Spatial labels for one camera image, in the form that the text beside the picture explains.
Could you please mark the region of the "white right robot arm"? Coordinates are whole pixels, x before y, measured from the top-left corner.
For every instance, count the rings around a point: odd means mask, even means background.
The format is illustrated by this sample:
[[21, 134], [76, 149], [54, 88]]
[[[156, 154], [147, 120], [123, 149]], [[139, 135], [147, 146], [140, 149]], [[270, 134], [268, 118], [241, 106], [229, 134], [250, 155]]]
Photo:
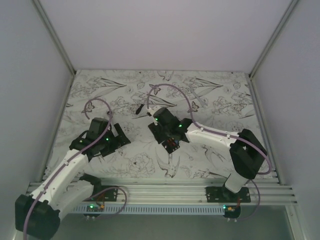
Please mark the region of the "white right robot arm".
[[179, 120], [167, 108], [154, 106], [147, 108], [147, 114], [153, 118], [148, 125], [158, 144], [168, 154], [180, 148], [180, 142], [201, 144], [229, 151], [234, 171], [228, 174], [221, 190], [226, 202], [234, 202], [241, 188], [255, 179], [267, 153], [256, 136], [248, 129], [242, 132], [228, 132], [207, 127], [192, 118]]

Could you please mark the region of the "black fuse box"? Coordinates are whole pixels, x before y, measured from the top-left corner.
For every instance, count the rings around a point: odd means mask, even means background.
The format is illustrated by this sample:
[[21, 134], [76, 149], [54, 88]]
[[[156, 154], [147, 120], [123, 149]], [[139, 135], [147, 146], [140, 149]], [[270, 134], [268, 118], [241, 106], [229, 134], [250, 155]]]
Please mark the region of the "black fuse box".
[[175, 141], [178, 141], [178, 140], [174, 138], [169, 138], [164, 142], [162, 142], [162, 146], [164, 147], [164, 149], [167, 151], [168, 154], [172, 154], [173, 152], [175, 152], [177, 149], [180, 148], [180, 143], [176, 144]]

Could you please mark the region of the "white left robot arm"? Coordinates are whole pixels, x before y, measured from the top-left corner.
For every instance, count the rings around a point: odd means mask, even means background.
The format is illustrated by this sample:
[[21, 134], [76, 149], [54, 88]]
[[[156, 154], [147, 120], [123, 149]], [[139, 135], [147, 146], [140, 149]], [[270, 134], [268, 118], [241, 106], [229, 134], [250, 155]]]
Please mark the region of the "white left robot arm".
[[83, 174], [67, 189], [75, 176], [95, 157], [106, 157], [130, 144], [121, 126], [96, 117], [88, 130], [75, 138], [60, 164], [29, 195], [15, 201], [15, 228], [23, 239], [34, 237], [50, 240], [63, 218], [83, 201], [96, 201], [109, 191], [122, 191], [119, 186], [103, 186], [100, 178]]

